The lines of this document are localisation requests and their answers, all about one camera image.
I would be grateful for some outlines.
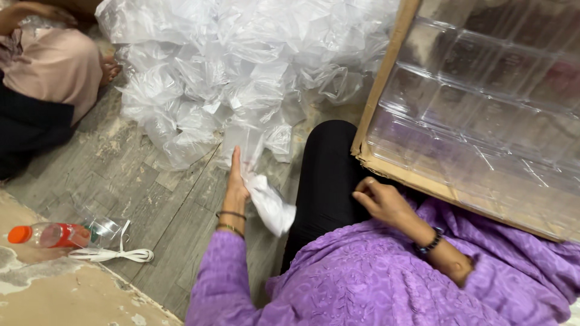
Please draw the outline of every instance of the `woman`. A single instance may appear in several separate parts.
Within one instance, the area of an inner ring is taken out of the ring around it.
[[[118,73],[112,57],[73,28],[19,29],[29,15],[75,26],[63,9],[16,2],[0,11],[0,181],[65,143]]]
[[[570,317],[579,246],[380,183],[350,156],[355,132],[328,121],[309,136],[282,275],[266,284],[271,303],[260,310],[250,300],[249,194],[236,148],[186,325],[557,325]]]

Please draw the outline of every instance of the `purple top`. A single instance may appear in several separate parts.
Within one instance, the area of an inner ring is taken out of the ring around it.
[[[580,246],[555,244],[435,198],[417,214],[475,260],[465,288],[419,259],[402,234],[369,220],[327,233],[250,300],[246,246],[217,231],[191,290],[187,326],[557,325],[580,293]]]

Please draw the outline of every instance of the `white strap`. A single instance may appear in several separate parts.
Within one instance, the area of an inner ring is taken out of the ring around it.
[[[118,252],[109,249],[83,248],[69,252],[68,257],[74,259],[88,259],[91,262],[104,262],[105,260],[117,257],[125,257],[138,263],[150,262],[151,260],[153,260],[153,257],[155,257],[155,255],[153,254],[153,251],[149,249],[123,251],[123,235],[125,234],[125,231],[129,226],[129,223],[130,221],[127,220],[127,223],[125,223],[123,230],[121,230],[120,236],[121,245],[119,246]]]

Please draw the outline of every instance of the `bracelet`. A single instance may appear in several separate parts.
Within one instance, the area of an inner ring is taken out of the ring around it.
[[[435,248],[439,242],[441,241],[441,238],[443,238],[443,230],[438,228],[438,227],[434,227],[435,232],[437,233],[437,235],[435,235],[435,239],[428,244],[427,246],[420,248],[417,244],[413,243],[413,249],[417,252],[420,253],[421,255],[426,255],[427,253],[429,253],[429,251],[431,251],[433,248]]]
[[[233,232],[236,232],[238,234],[238,236],[242,237],[242,239],[246,240],[246,238],[244,237],[244,235],[234,226],[231,226],[229,224],[225,224],[225,223],[219,223],[216,226],[216,230],[219,229],[220,227],[225,227],[228,230],[232,230]]]
[[[239,218],[243,218],[244,220],[246,220],[246,216],[244,214],[240,214],[240,213],[236,213],[236,212],[227,212],[227,211],[217,212],[216,217],[219,218],[219,216],[221,214],[230,214],[230,215],[238,216]]]

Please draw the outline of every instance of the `hand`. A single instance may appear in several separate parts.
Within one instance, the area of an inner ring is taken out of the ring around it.
[[[399,230],[404,224],[419,219],[395,187],[381,184],[373,177],[366,177],[359,182],[353,197],[373,218]]]
[[[226,198],[245,202],[250,197],[248,189],[244,186],[244,180],[240,173],[240,147],[234,148],[231,156],[230,178],[227,182]]]
[[[68,11],[57,6],[29,1],[19,2],[17,5],[24,8],[29,15],[38,15],[54,21],[62,21],[69,26],[76,26],[78,24],[75,17],[73,17]]]

